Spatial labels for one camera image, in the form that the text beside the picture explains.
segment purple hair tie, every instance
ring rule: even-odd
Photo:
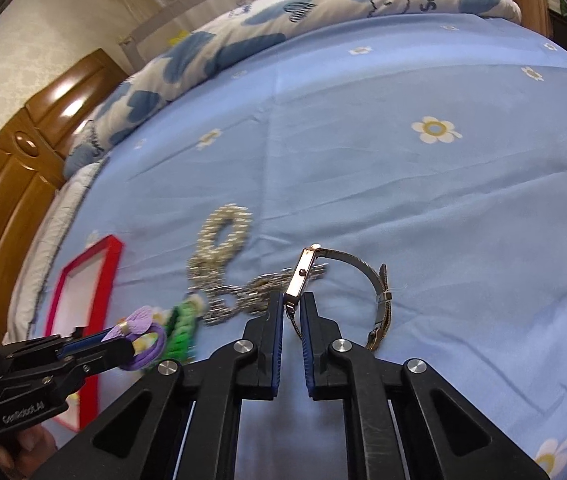
[[[127,371],[141,370],[157,359],[166,345],[166,331],[159,323],[153,321],[151,307],[142,306],[135,310],[125,320],[112,327],[112,330],[105,335],[102,341],[124,336],[128,341],[134,342],[142,335],[152,332],[156,334],[154,344],[148,350],[136,354],[127,365],[119,367],[121,370]]]

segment triangular cutout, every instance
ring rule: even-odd
[[[435,390],[431,395],[443,431],[456,456],[465,456],[490,444],[487,433],[477,426],[448,395],[441,390]]]
[[[143,392],[129,403],[103,430],[97,433],[92,444],[119,458],[125,458],[137,437],[138,428],[146,416],[152,400],[150,392]]]

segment silver chain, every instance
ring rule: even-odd
[[[241,250],[247,238],[252,215],[245,207],[236,204],[221,206],[205,221],[197,240],[197,251],[188,260],[190,290],[197,290],[208,300],[208,309],[203,314],[206,324],[217,324],[230,319],[239,312],[259,314],[268,307],[270,293],[285,289],[294,269],[288,268],[270,274],[261,274],[244,286],[227,285],[224,268]],[[232,222],[233,232],[228,239],[216,246],[218,233],[224,225]],[[321,278],[327,264],[317,264],[310,270],[310,279]],[[234,296],[234,306],[229,306],[223,296]]]

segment headboard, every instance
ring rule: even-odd
[[[73,132],[125,78],[96,50],[33,95],[0,130],[0,341],[25,255],[65,182]]]

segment beige wallpaper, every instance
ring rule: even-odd
[[[122,0],[13,0],[0,16],[0,128],[97,48],[129,72],[118,41],[136,26]]]

